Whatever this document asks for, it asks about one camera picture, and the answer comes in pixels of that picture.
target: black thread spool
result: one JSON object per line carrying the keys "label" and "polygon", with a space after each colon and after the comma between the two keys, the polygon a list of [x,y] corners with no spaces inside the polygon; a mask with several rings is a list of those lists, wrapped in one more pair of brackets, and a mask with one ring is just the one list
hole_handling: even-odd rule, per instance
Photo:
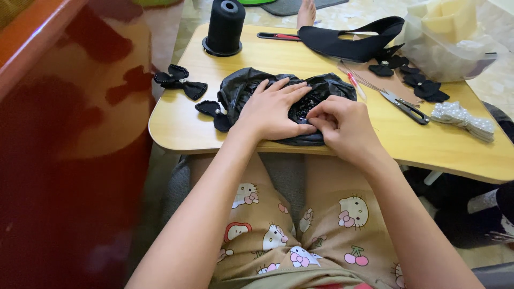
{"label": "black thread spool", "polygon": [[211,10],[209,34],[202,44],[205,51],[214,56],[232,56],[243,49],[240,41],[246,12],[236,0],[214,0]]}

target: wooden table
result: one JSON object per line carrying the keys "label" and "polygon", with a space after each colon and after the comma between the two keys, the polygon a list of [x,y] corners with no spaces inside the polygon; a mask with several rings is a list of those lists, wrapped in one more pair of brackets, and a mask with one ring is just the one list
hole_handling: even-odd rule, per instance
{"label": "wooden table", "polygon": [[[270,74],[294,74],[301,79],[335,73],[347,80],[336,61],[312,52],[301,42],[260,39],[258,32],[295,34],[295,29],[245,25],[241,35],[243,50],[227,58],[204,52],[202,39],[209,24],[200,25],[178,62],[190,72],[189,80],[207,82],[209,89],[198,102],[217,100],[219,84],[229,74],[253,67]],[[468,132],[451,125],[430,122],[419,125],[391,105],[379,92],[363,86],[368,109],[380,141],[399,164],[453,173],[490,183],[514,179],[514,146],[497,128],[495,141],[484,143]],[[442,91],[451,101],[460,101],[474,116],[491,117],[466,82],[445,83]],[[157,144],[179,154],[216,152],[226,137],[214,128],[212,117],[197,112],[196,102],[181,90],[166,91],[150,118],[150,133]],[[420,110],[430,115],[434,105]],[[295,147],[262,141],[259,152],[287,152],[331,155],[325,146]]]}

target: bare foot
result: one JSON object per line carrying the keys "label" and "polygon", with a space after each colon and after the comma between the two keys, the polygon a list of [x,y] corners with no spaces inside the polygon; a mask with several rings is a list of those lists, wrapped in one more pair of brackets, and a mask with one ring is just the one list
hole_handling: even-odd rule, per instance
{"label": "bare foot", "polygon": [[296,22],[296,29],[302,26],[312,26],[316,20],[316,5],[314,0],[302,0],[302,6],[298,10],[298,20]]}

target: green object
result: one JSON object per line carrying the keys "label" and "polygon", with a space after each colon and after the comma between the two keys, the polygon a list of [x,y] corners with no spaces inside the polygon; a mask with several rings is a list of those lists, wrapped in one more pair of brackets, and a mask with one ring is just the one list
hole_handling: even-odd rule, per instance
{"label": "green object", "polygon": [[243,6],[259,6],[262,4],[270,4],[277,0],[238,0]]}
{"label": "green object", "polygon": [[139,4],[143,7],[147,6],[166,6],[179,0],[132,0],[135,4]]}

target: forearm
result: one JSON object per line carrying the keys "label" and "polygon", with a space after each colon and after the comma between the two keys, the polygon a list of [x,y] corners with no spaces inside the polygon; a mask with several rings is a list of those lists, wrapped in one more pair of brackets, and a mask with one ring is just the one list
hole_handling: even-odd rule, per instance
{"label": "forearm", "polygon": [[206,288],[257,138],[235,125],[144,256],[126,288]]}
{"label": "forearm", "polygon": [[427,213],[398,164],[383,151],[362,168],[410,289],[484,288]]}

